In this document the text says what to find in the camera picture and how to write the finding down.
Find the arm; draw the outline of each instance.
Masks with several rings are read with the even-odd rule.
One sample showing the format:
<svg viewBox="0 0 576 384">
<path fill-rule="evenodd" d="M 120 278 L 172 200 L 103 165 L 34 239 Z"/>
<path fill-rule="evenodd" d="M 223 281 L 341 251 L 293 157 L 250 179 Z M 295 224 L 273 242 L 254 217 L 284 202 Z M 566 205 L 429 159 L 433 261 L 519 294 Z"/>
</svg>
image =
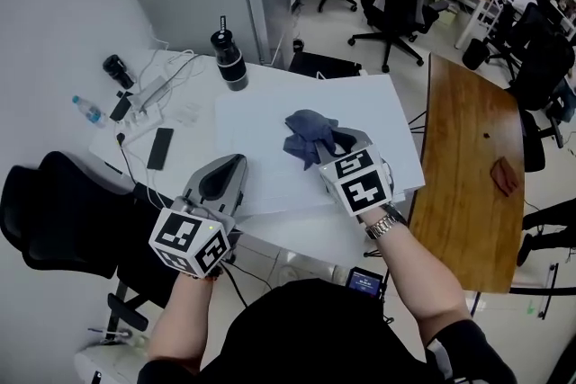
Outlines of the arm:
<svg viewBox="0 0 576 384">
<path fill-rule="evenodd" d="M 371 226 L 386 215 L 381 208 L 360 216 Z M 402 302 L 416 318 L 426 345 L 445 327 L 470 319 L 464 292 L 450 270 L 398 223 L 376 240 Z"/>
<path fill-rule="evenodd" d="M 192 374 L 200 371 L 208 339 L 212 286 L 212 280 L 178 275 L 170 300 L 150 338 L 148 357 L 151 361 L 177 362 Z"/>
</svg>

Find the white table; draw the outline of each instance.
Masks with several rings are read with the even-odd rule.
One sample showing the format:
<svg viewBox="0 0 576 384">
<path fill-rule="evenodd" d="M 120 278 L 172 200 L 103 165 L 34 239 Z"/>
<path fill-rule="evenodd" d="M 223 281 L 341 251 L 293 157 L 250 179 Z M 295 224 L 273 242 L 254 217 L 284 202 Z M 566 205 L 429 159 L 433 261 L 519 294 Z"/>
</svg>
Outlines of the white table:
<svg viewBox="0 0 576 384">
<path fill-rule="evenodd" d="M 151 53 L 149 50 L 141 51 L 133 56 L 122 56 L 122 59 L 134 74 L 138 74 L 149 61 Z M 158 74 L 164 74 L 163 63 L 174 55 L 173 52 L 158 52 L 155 64 L 142 78 L 143 86 L 156 78 Z M 219 156 L 215 147 L 214 102 L 219 95 L 228 93 L 230 90 L 222 81 L 214 58 L 200 57 L 196 61 L 193 72 L 196 73 L 204 67 L 203 72 L 190 77 L 184 85 L 176 88 L 164 110 L 166 118 L 162 126 L 175 129 L 164 170 L 148 174 L 148 185 L 172 199 L 182 194 L 193 172 Z M 182 63 L 183 60 L 180 59 L 177 65 Z M 307 76 L 270 67 L 248 64 L 247 70 L 248 88 L 252 89 L 296 81 L 304 85 L 321 85 Z M 109 111 L 117 102 L 117 98 L 111 102 Z M 166 98 L 160 102 L 160 105 L 165 102 Z M 192 104 L 197 109 L 198 118 L 191 127 L 185 127 L 173 118 L 186 104 Z M 391 114 L 389 120 L 393 121 L 398 118 L 403 120 L 404 114 Z M 110 122 L 100 130 L 89 149 L 104 162 L 127 174 L 126 164 L 115 141 L 114 125 Z M 147 162 L 155 132 L 156 130 L 153 129 L 136 139 L 127 146 L 127 149 Z M 147 175 L 144 165 L 133 157 L 129 156 L 129 158 L 136 180 L 146 183 Z M 239 223 L 238 227 L 247 234 L 273 245 L 345 267 L 353 267 L 360 263 L 366 249 L 364 231 L 355 219 L 349 218 L 336 204 L 297 212 L 286 211 L 253 216 Z"/>
</svg>

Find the water bottle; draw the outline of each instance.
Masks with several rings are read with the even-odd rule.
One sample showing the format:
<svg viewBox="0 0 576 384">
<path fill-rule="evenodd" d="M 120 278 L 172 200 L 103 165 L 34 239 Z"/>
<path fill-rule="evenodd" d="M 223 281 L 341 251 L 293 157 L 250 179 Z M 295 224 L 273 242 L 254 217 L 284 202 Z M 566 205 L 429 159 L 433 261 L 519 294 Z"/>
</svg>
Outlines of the water bottle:
<svg viewBox="0 0 576 384">
<path fill-rule="evenodd" d="M 72 98 L 72 103 L 74 103 L 78 110 L 82 112 L 96 127 L 103 128 L 106 125 L 106 116 L 95 104 L 80 98 L 78 95 L 75 95 L 74 98 Z"/>
</svg>

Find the black thermos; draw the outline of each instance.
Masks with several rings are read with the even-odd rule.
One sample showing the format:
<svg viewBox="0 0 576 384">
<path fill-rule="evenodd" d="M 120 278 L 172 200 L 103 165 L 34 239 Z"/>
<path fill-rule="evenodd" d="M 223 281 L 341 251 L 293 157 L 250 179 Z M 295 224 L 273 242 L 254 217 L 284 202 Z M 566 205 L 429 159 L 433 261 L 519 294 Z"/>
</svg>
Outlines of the black thermos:
<svg viewBox="0 0 576 384">
<path fill-rule="evenodd" d="M 228 88 L 234 92 L 246 88 L 248 75 L 242 52 L 234 43 L 232 32 L 226 29 L 226 16 L 220 17 L 220 30 L 210 37 L 216 63 Z"/>
<path fill-rule="evenodd" d="M 122 63 L 122 60 L 118 58 L 118 55 L 108 57 L 102 64 L 102 68 L 106 74 L 118 82 L 122 88 L 128 90 L 134 85 L 130 76 L 126 74 L 126 66 Z"/>
</svg>

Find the black shirt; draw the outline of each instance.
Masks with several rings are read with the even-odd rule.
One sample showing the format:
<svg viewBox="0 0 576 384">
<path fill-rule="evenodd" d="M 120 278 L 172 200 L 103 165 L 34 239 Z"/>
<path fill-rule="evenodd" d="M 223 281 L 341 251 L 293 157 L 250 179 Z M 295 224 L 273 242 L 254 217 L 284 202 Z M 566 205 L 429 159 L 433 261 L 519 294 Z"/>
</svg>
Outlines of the black shirt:
<svg viewBox="0 0 576 384">
<path fill-rule="evenodd" d="M 472 320 L 454 323 L 416 360 L 383 321 L 383 305 L 320 280 L 293 281 L 234 320 L 220 356 L 198 376 L 168 361 L 149 362 L 139 384 L 291 381 L 516 383 Z"/>
</svg>

